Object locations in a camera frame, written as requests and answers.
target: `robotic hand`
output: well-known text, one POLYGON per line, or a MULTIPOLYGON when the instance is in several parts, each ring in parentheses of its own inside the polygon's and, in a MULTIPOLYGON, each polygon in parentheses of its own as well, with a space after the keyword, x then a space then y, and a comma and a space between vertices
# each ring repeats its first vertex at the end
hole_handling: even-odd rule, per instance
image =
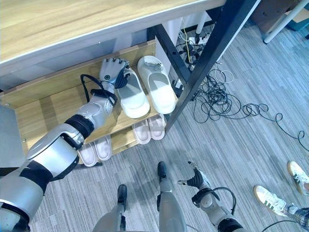
POLYGON ((246 232, 233 216, 235 207, 230 213, 226 208, 220 206, 220 198, 215 193, 216 190, 225 189, 224 187, 211 189, 211 184, 206 175, 193 162, 188 162, 195 175, 189 180, 178 181, 179 185, 193 186, 199 189, 199 192, 192 197, 193 204, 205 211, 218 232, 246 232))
POLYGON ((127 67, 121 59, 103 60, 100 81, 93 78, 100 89, 91 90, 91 100, 34 144, 20 168, 0 179, 1 232, 29 231, 28 223, 41 204, 47 184, 74 169, 79 160, 77 150, 112 113, 117 101, 114 89, 126 85, 127 67))

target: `white sandal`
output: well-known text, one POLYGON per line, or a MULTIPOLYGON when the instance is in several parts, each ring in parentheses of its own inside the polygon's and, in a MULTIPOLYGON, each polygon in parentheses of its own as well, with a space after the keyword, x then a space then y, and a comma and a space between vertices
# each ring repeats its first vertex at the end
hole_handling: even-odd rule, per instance
POLYGON ((159 114, 148 119, 151 138, 161 140, 165 135, 165 120, 164 115, 159 114))
POLYGON ((132 69, 126 70, 124 75, 128 75, 127 85, 116 90, 121 107, 128 117, 142 117, 149 112, 150 106, 139 78, 132 69))
POLYGON ((137 68, 155 110, 161 114, 171 113, 175 109, 176 98, 161 61, 154 56, 144 56, 139 60, 137 68))
POLYGON ((112 156, 111 136, 106 135, 94 141, 99 160, 108 160, 112 156))
POLYGON ((85 144, 81 149, 78 150, 78 154, 85 166, 92 167, 97 163, 97 156, 95 152, 96 151, 93 143, 85 144))
POLYGON ((139 144, 147 144, 151 140, 148 120, 143 120, 132 125, 134 136, 139 144))

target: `black metal frame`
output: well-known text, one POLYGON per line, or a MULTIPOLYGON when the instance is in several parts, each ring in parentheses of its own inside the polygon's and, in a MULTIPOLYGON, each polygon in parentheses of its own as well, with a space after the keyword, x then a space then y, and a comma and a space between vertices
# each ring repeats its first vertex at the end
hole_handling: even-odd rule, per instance
POLYGON ((184 90, 179 97, 175 110, 169 115, 166 131, 174 124, 184 107, 193 97, 198 87, 209 73, 215 62, 224 52, 250 10, 258 0, 227 0, 223 7, 211 9, 207 13, 215 20, 215 27, 204 50, 190 73, 183 59, 177 52, 162 24, 147 29, 147 40, 158 39, 167 54, 184 90))

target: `tangled cable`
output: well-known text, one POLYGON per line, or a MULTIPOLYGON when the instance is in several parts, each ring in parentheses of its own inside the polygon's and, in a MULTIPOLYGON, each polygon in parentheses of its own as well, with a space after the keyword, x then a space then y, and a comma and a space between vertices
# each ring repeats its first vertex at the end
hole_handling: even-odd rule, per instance
POLYGON ((271 119, 265 116, 264 113, 268 112, 269 107, 268 105, 262 104, 253 104, 249 103, 246 105, 242 105, 240 100, 226 92, 225 88, 226 82, 226 75, 219 69, 212 69, 206 76, 205 80, 203 81, 201 87, 199 88, 197 94, 194 97, 194 108, 193 108, 193 118, 197 123, 205 123, 208 119, 217 121, 221 117, 226 117, 229 119, 244 119, 250 116, 258 116, 276 122, 277 126, 288 136, 293 139, 297 139, 300 145, 306 150, 306 148, 301 139, 305 137, 305 132, 303 130, 299 131, 297 136, 293 136, 288 133, 280 124, 279 122, 283 119, 282 113, 276 113, 274 119, 271 119), (212 74, 214 72, 221 73, 223 75, 223 81, 217 82, 212 74), (197 104, 200 103, 200 109, 202 113, 206 115, 206 118, 198 120, 196 117, 197 111, 197 104))

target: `robot leg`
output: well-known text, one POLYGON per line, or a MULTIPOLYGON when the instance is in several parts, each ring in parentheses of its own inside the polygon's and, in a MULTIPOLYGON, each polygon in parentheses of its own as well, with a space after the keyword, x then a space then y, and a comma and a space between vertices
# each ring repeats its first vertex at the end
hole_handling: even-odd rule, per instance
POLYGON ((121 231, 122 214, 124 213, 124 206, 117 204, 112 211, 105 214, 94 227, 92 232, 115 232, 121 231))
POLYGON ((117 232, 126 230, 126 218, 122 215, 126 210, 126 196, 126 186, 120 185, 118 187, 117 205, 96 223, 92 232, 117 232))
POLYGON ((160 232, 186 232, 187 227, 183 213, 172 193, 171 184, 166 177, 164 162, 159 162, 158 164, 158 175, 160 178, 160 195, 157 199, 159 230, 160 232))

